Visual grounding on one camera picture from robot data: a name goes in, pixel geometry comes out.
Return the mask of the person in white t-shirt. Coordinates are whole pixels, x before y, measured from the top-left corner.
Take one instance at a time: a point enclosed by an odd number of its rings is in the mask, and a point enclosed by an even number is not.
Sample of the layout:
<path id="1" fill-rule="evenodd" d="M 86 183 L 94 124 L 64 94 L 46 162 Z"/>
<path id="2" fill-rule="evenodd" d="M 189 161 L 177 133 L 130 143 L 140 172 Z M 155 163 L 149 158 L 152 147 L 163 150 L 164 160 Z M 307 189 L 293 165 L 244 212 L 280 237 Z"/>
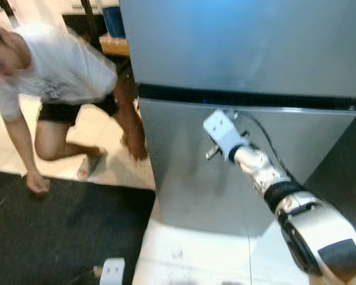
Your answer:
<path id="1" fill-rule="evenodd" d="M 148 157 L 142 119 L 113 62 L 60 27 L 0 27 L 0 117 L 26 120 L 35 164 L 37 159 L 54 162 L 105 150 L 67 139 L 85 105 L 116 120 L 133 159 Z"/>

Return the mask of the small open cardboard box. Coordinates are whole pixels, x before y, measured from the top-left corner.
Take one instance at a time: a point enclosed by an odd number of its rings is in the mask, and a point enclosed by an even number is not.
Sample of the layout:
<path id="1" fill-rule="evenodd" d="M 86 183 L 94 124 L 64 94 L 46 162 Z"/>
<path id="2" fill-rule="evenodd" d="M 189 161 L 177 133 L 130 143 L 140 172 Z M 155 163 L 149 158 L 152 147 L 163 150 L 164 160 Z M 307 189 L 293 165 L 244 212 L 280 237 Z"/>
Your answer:
<path id="1" fill-rule="evenodd" d="M 109 33 L 99 37 L 102 53 L 105 55 L 116 55 L 130 57 L 128 40 L 126 38 L 115 38 Z"/>

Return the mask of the person's left hand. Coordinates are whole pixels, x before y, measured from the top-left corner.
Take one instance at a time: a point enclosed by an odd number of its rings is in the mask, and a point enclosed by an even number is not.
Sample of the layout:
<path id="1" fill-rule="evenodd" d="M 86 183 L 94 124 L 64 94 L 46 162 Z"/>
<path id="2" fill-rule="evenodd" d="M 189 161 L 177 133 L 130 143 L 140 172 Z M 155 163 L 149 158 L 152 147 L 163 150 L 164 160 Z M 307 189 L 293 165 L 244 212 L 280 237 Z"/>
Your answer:
<path id="1" fill-rule="evenodd" d="M 38 172 L 28 172 L 26 184 L 31 193 L 37 196 L 44 196 L 51 189 L 49 180 Z"/>

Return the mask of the black panel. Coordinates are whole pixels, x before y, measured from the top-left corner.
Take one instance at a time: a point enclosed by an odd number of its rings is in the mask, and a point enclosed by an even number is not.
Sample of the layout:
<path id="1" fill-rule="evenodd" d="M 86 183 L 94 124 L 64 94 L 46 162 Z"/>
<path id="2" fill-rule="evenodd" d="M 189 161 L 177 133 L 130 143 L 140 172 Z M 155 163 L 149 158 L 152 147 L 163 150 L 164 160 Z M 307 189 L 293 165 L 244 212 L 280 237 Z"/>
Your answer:
<path id="1" fill-rule="evenodd" d="M 92 36 L 99 37 L 108 33 L 104 16 L 102 16 L 102 14 L 93 14 L 93 20 L 96 27 L 96 33 L 91 33 L 92 29 L 89 25 L 88 17 L 83 12 L 62 14 L 64 25 L 66 25 L 69 30 L 72 30 L 77 36 L 91 38 Z"/>

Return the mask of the black floor mat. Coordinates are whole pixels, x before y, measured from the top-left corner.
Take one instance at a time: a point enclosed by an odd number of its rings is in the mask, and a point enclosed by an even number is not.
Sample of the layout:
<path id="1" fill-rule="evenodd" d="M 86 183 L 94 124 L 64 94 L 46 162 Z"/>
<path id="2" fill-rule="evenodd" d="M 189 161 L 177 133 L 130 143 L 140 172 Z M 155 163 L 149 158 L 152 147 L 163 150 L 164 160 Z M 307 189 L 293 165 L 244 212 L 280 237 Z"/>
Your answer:
<path id="1" fill-rule="evenodd" d="M 130 285 L 153 190 L 51 179 L 43 197 L 0 172 L 0 285 L 95 285 L 90 271 L 123 258 Z"/>

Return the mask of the grey steel fridge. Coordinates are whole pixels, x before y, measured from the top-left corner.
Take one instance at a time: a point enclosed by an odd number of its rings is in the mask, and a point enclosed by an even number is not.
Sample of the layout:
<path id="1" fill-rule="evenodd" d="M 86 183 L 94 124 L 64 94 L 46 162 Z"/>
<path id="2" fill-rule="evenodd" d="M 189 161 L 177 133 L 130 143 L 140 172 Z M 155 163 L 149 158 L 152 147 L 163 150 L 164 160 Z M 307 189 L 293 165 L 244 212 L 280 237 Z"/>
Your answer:
<path id="1" fill-rule="evenodd" d="M 300 183 L 356 119 L 356 0 L 119 0 L 168 226 L 261 236 L 273 215 L 203 123 L 227 112 Z"/>

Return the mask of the blue bin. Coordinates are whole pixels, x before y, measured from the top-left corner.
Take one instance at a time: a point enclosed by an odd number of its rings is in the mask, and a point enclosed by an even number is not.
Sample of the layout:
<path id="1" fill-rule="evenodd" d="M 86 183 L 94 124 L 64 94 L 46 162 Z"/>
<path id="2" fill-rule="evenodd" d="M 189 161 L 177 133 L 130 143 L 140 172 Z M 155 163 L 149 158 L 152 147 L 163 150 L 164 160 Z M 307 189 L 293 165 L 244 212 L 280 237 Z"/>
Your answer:
<path id="1" fill-rule="evenodd" d="M 109 36 L 115 39 L 125 39 L 125 27 L 121 9 L 118 5 L 102 8 L 102 15 Z"/>

